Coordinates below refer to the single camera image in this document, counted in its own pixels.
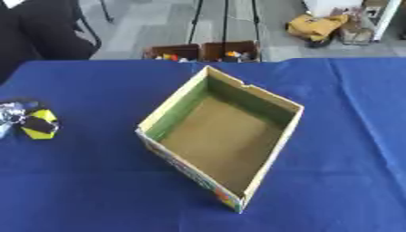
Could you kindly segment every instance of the green box lining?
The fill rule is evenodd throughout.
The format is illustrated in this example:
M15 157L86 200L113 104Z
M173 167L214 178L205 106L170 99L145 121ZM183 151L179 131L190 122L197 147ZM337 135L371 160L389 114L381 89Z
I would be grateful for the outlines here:
M216 78L207 77L146 131L147 136L156 141L163 140L209 95L247 111L261 120L273 121L281 130L295 116L293 112L258 98L249 92L235 88Z

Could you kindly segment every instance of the box bottom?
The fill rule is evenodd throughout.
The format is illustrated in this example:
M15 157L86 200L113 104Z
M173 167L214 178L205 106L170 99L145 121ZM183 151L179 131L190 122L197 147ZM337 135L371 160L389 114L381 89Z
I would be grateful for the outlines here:
M160 143L242 197L281 134L276 123L208 95Z

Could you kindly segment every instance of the yellow bag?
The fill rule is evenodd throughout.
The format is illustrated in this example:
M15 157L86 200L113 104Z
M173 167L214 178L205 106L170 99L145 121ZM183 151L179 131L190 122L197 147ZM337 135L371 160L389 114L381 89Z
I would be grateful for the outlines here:
M314 42L322 41L347 21L347 14L325 18L315 18L309 14L302 14L287 24L287 32Z

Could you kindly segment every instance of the colorful box exterior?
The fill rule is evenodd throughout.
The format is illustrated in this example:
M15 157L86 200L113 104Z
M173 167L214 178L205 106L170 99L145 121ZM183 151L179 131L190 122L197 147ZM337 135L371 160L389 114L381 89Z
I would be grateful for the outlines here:
M232 194L229 194L228 190L220 186L215 180L198 171L196 168L188 164L185 160L182 160L182 158L179 158L177 155L173 154L170 150L167 150L164 146L160 145L155 140L150 139L141 130L136 130L136 132L150 151L162 157L170 165L188 176L190 179L193 179L204 189L208 189L214 192L221 202L233 208L236 212L242 212L243 201L241 199L233 196Z

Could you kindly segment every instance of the cardboard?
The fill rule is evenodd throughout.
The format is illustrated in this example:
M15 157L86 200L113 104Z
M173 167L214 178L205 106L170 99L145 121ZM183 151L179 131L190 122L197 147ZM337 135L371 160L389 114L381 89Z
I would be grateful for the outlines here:
M252 40L226 42L226 52L250 53L250 62L259 62L258 43ZM203 62L217 62L224 57L223 43L203 43L201 53Z
M144 49L142 52L143 59L155 59L157 56L166 54L176 54L181 58L187 58L188 60L200 60L200 46L195 43L180 44L172 46L155 46Z
M136 132L148 149L241 213L303 110L207 66Z

